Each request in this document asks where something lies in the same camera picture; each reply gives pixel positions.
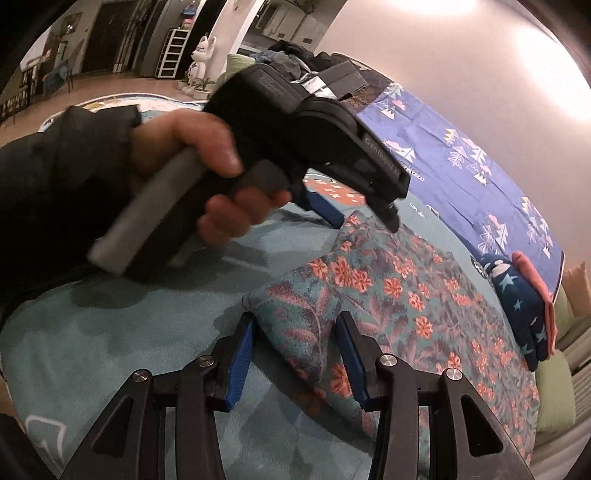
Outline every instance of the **dark door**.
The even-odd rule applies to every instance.
[[[82,72],[112,70],[119,43],[134,10],[135,1],[104,4],[90,32]]]

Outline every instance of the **floral fabric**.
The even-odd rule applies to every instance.
[[[534,447],[539,398],[511,331],[444,253],[401,225],[393,235],[355,212],[332,252],[260,288],[248,298],[262,330],[314,389],[349,421],[374,437],[377,414],[364,413],[331,338],[347,310],[364,335],[412,367],[461,369],[489,404],[522,456]],[[420,414],[420,462],[428,472],[428,415]]]

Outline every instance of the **silver screw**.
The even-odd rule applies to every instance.
[[[379,361],[382,365],[385,365],[386,367],[393,367],[394,365],[396,365],[396,363],[398,363],[398,360],[396,359],[396,357],[393,355],[390,355],[389,353],[382,355],[379,358]]]
[[[457,368],[450,368],[445,372],[445,374],[450,380],[460,380],[462,378],[462,372],[460,372]]]
[[[138,370],[137,372],[134,372],[133,375],[131,375],[131,378],[133,378],[134,382],[136,383],[145,382],[147,379],[149,379],[149,377],[150,372],[147,370]]]
[[[214,361],[215,359],[211,355],[202,355],[197,358],[197,365],[203,368],[210,367],[213,365]]]

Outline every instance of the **finger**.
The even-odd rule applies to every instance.
[[[197,148],[200,160],[222,177],[243,171],[230,127],[220,118],[190,109],[178,110],[173,134],[184,144]]]
[[[234,238],[244,235],[251,226],[248,213],[224,195],[210,198],[205,212],[219,229]]]
[[[271,196],[273,208],[281,208],[291,202],[291,193],[288,190],[280,190]]]
[[[234,197],[236,204],[251,218],[251,225],[263,223],[273,209],[271,199],[254,187],[240,190]]]
[[[197,221],[197,233],[203,243],[211,246],[225,245],[232,239],[228,233],[218,228],[208,215],[203,215]]]

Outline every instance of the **pink fabric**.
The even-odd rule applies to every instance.
[[[511,260],[519,270],[519,273],[531,284],[544,300],[546,335],[548,336],[548,356],[556,352],[556,337],[558,337],[558,327],[554,317],[554,304],[548,286],[540,277],[531,260],[522,252],[513,252]]]

